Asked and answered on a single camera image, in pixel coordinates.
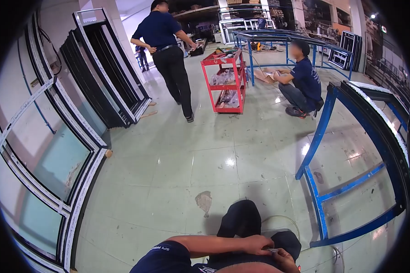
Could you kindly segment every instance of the hand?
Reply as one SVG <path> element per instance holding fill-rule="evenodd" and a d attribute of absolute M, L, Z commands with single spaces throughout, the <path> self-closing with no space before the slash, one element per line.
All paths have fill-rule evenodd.
<path fill-rule="evenodd" d="M 252 235 L 246 238 L 242 238 L 243 240 L 243 251 L 248 254 L 254 255 L 272 255 L 272 252 L 269 250 L 262 250 L 262 248 L 266 247 L 274 247 L 274 243 L 272 239 L 266 238 L 262 235 Z"/>
<path fill-rule="evenodd" d="M 278 248 L 278 250 L 273 253 L 272 256 L 285 273 L 299 272 L 299 269 L 296 266 L 295 260 L 293 260 L 292 255 L 290 255 L 284 249 Z"/>
<path fill-rule="evenodd" d="M 156 48 L 150 47 L 149 45 L 147 45 L 147 50 L 150 52 L 150 54 L 155 53 Z"/>
<path fill-rule="evenodd" d="M 196 48 L 197 48 L 197 44 L 196 44 L 196 43 L 192 43 L 192 44 L 190 44 L 190 46 L 191 46 L 191 48 L 193 49 L 193 51 L 195 51 Z"/>
<path fill-rule="evenodd" d="M 280 69 L 277 69 L 278 71 L 279 71 L 279 73 L 281 73 L 281 74 L 289 74 L 290 73 L 290 70 L 288 70 L 288 69 L 282 69 L 282 68 L 280 68 Z"/>

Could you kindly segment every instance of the black trousers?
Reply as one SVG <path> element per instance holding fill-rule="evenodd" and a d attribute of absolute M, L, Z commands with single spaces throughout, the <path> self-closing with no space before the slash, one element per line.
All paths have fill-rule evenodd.
<path fill-rule="evenodd" d="M 170 95 L 182 104 L 185 117 L 191 117 L 191 90 L 184 66 L 184 52 L 179 47 L 171 47 L 155 52 L 153 63 L 166 81 Z"/>
<path fill-rule="evenodd" d="M 149 69 L 149 64 L 147 63 L 146 54 L 140 55 L 140 62 L 141 62 L 141 68 L 143 70 L 144 70 L 144 63 L 146 63 L 147 69 Z"/>
<path fill-rule="evenodd" d="M 228 212 L 223 216 L 217 236 L 233 238 L 235 235 L 238 235 L 245 238 L 252 235 L 259 235 L 260 233 L 261 217 L 257 206 L 251 200 L 241 200 L 232 204 Z M 277 232 L 271 239 L 275 243 L 274 248 L 283 248 L 292 255 L 295 261 L 298 259 L 299 253 L 301 252 L 301 243 L 293 232 Z M 210 261 L 212 259 L 221 259 L 222 256 L 218 257 L 218 255 L 210 256 Z"/>

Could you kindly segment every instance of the tiled floor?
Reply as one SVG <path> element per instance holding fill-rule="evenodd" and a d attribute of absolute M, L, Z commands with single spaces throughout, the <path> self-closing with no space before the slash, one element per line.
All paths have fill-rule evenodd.
<path fill-rule="evenodd" d="M 258 53 L 260 60 L 282 53 Z M 288 104 L 271 85 L 257 80 L 246 92 L 244 114 L 215 114 L 200 67 L 203 56 L 187 58 L 195 121 L 186 123 L 160 74 L 144 73 L 156 106 L 129 129 L 110 131 L 114 155 L 102 167 L 91 193 L 76 251 L 79 273 L 128 272 L 155 244 L 181 234 L 216 234 L 221 217 L 237 200 L 253 200 L 263 219 L 284 215 L 300 230 L 302 249 L 319 238 L 312 200 L 304 178 L 295 180 L 320 119 L 284 113 Z M 323 97 L 330 71 L 318 69 Z M 370 83 L 363 75 L 353 80 Z M 384 112 L 396 128 L 390 109 Z M 351 113 L 337 101 L 317 153 L 310 164 L 318 172 L 319 191 L 369 170 L 381 158 Z M 195 197 L 210 191 L 209 217 Z M 383 213 L 394 202 L 385 170 L 356 189 L 324 204 L 330 236 L 352 230 Z M 336 245 L 346 272 L 371 272 L 393 244 L 401 216 L 376 231 Z M 264 231 L 294 225 L 273 218 Z M 303 272 L 342 272 L 342 259 L 330 247 L 303 251 L 296 263 Z"/>

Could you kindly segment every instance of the sneaker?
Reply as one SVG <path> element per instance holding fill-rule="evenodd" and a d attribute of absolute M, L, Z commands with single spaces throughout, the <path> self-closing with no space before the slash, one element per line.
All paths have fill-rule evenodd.
<path fill-rule="evenodd" d="M 307 113 L 305 113 L 304 111 L 300 110 L 297 107 L 287 107 L 285 109 L 285 113 L 292 117 L 299 117 L 299 118 L 305 118 L 307 116 Z"/>
<path fill-rule="evenodd" d="M 195 115 L 193 115 L 193 113 L 191 113 L 191 117 L 185 117 L 187 119 L 187 122 L 194 122 L 195 121 Z"/>

